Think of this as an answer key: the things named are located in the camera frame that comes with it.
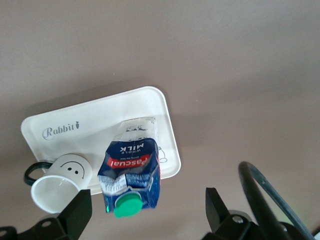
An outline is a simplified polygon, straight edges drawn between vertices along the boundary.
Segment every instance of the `green bottle cap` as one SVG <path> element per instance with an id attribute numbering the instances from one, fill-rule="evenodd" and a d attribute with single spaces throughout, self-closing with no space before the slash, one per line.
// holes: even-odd
<path id="1" fill-rule="evenodd" d="M 137 214 L 142 209 L 142 205 L 140 196 L 131 193 L 118 198 L 113 212 L 117 218 L 130 217 Z"/>

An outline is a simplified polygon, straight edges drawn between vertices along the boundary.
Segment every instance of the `mug handle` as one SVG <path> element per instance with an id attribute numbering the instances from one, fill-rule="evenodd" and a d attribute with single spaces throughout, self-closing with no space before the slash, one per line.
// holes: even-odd
<path id="1" fill-rule="evenodd" d="M 51 167 L 52 163 L 51 162 L 46 162 L 46 161 L 38 161 L 34 164 L 32 164 L 28 169 L 24 172 L 24 182 L 30 186 L 37 181 L 36 179 L 33 179 L 29 175 L 36 169 L 49 169 Z"/>

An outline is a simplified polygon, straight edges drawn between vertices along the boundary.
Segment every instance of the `white tray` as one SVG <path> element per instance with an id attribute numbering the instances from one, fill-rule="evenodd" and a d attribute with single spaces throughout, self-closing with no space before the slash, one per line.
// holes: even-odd
<path id="1" fill-rule="evenodd" d="M 152 86 L 27 117 L 21 132 L 37 161 L 53 163 L 65 154 L 87 159 L 93 170 L 89 188 L 94 195 L 102 192 L 97 174 L 117 125 L 151 116 L 158 127 L 161 179 L 170 178 L 179 172 L 181 161 L 165 96 Z"/>

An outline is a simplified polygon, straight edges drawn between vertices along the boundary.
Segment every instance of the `black cable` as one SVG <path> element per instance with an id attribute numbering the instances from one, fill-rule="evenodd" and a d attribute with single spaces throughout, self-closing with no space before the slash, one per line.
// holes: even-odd
<path id="1" fill-rule="evenodd" d="M 275 235 L 285 233 L 282 229 L 280 232 L 276 217 L 273 215 L 270 210 L 268 204 L 266 203 L 264 197 L 262 196 L 258 186 L 256 185 L 254 179 L 259 183 L 259 185 L 265 190 L 265 192 L 272 198 L 272 200 L 278 205 L 278 207 L 284 212 L 284 214 L 289 218 L 289 220 L 293 223 L 293 225 L 300 231 L 300 233 L 307 240 L 315 240 L 312 234 L 309 232 L 307 227 L 302 223 L 302 221 L 298 218 L 295 212 L 290 208 L 290 206 L 286 203 L 286 201 L 277 193 L 277 191 L 272 187 L 272 185 L 268 182 L 266 177 L 251 163 L 249 162 L 241 162 L 239 165 L 239 175 L 242 183 L 242 187 L 244 193 L 248 199 L 252 212 L 261 226 L 263 232 L 268 235 L 268 238 L 275 239 Z M 258 209 L 259 206 L 263 206 L 265 209 Z"/>
<path id="2" fill-rule="evenodd" d="M 290 240 L 256 185 L 250 166 L 249 162 L 241 162 L 238 168 L 239 176 L 244 194 L 264 237 L 267 240 Z"/>

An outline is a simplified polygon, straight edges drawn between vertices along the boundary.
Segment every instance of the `blue carton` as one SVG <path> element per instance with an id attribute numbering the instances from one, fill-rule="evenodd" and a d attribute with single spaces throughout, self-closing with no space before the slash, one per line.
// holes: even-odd
<path id="1" fill-rule="evenodd" d="M 154 117 L 123 121 L 98 172 L 105 210 L 118 218 L 155 208 L 160 166 Z"/>

